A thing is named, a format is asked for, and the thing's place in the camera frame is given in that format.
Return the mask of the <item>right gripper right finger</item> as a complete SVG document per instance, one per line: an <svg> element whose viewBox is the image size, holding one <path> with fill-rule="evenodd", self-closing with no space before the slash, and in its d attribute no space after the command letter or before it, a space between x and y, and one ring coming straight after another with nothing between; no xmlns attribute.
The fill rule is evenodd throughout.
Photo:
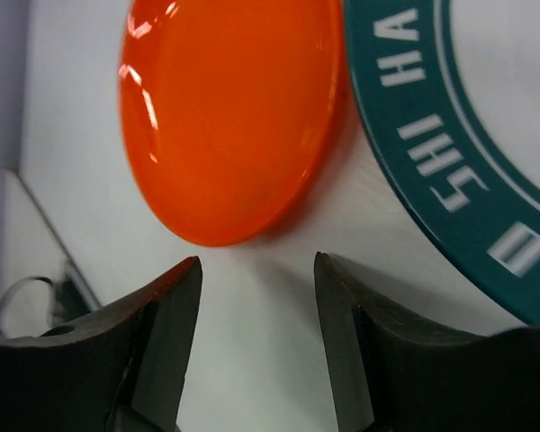
<svg viewBox="0 0 540 432"><path fill-rule="evenodd" d="M427 319L314 259L342 431L540 431L540 327L483 337Z"/></svg>

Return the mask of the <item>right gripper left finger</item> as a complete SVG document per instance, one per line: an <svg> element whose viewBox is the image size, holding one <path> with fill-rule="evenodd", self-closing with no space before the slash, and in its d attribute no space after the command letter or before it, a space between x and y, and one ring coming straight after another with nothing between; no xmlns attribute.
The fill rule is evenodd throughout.
<svg viewBox="0 0 540 432"><path fill-rule="evenodd" d="M0 431L175 431L203 270L192 256L38 337L0 340Z"/></svg>

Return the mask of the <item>orange plate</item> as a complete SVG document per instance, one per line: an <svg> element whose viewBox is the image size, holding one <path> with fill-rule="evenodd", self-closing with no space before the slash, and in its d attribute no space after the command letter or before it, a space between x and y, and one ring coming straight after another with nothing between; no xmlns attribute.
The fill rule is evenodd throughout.
<svg viewBox="0 0 540 432"><path fill-rule="evenodd" d="M337 1L134 1L121 133L148 207L226 247L288 216L326 156L344 93Z"/></svg>

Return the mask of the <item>green rim lettered plate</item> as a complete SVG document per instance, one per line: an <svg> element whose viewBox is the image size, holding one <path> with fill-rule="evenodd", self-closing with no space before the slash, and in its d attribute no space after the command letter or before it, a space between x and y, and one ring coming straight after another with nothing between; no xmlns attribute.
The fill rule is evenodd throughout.
<svg viewBox="0 0 540 432"><path fill-rule="evenodd" d="M348 1L373 153L473 284L540 325L540 1Z"/></svg>

